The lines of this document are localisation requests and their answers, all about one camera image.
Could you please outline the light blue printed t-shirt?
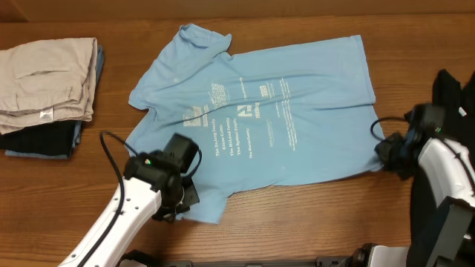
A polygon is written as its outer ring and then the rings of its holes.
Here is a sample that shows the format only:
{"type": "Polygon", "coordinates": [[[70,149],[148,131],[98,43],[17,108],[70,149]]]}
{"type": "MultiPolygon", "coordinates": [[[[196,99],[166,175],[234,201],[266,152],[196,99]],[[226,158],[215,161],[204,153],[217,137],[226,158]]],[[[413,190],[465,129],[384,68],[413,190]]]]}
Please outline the light blue printed t-shirt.
{"type": "Polygon", "coordinates": [[[202,151],[200,201],[185,218],[218,223],[227,199],[381,167],[376,101],[358,35],[232,55],[231,35],[183,25],[129,97],[145,111],[128,137],[139,152],[174,134],[202,151]]]}

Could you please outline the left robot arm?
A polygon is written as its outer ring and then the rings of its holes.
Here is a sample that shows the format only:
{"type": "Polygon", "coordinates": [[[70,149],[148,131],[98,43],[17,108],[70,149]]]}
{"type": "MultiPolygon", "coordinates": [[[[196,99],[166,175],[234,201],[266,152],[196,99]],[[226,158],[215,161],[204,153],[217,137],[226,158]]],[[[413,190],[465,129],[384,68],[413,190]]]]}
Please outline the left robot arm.
{"type": "Polygon", "coordinates": [[[201,151],[155,151],[131,157],[110,202],[61,266],[119,266],[125,250],[149,220],[172,223],[198,203],[191,167],[201,151]]]}

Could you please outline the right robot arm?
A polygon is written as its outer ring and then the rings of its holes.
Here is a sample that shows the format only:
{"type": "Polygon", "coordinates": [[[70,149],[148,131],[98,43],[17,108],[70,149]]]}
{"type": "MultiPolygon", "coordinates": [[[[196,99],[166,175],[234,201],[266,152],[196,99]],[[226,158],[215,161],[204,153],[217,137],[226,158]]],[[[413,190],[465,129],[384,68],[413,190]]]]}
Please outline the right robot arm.
{"type": "Polygon", "coordinates": [[[444,118],[442,107],[416,105],[404,116],[406,135],[394,133],[375,147],[386,171],[402,179],[419,175],[411,215],[431,215],[419,230],[411,231],[411,244],[367,243],[340,260],[340,266],[474,265],[474,170],[468,149],[440,134],[444,118]]]}

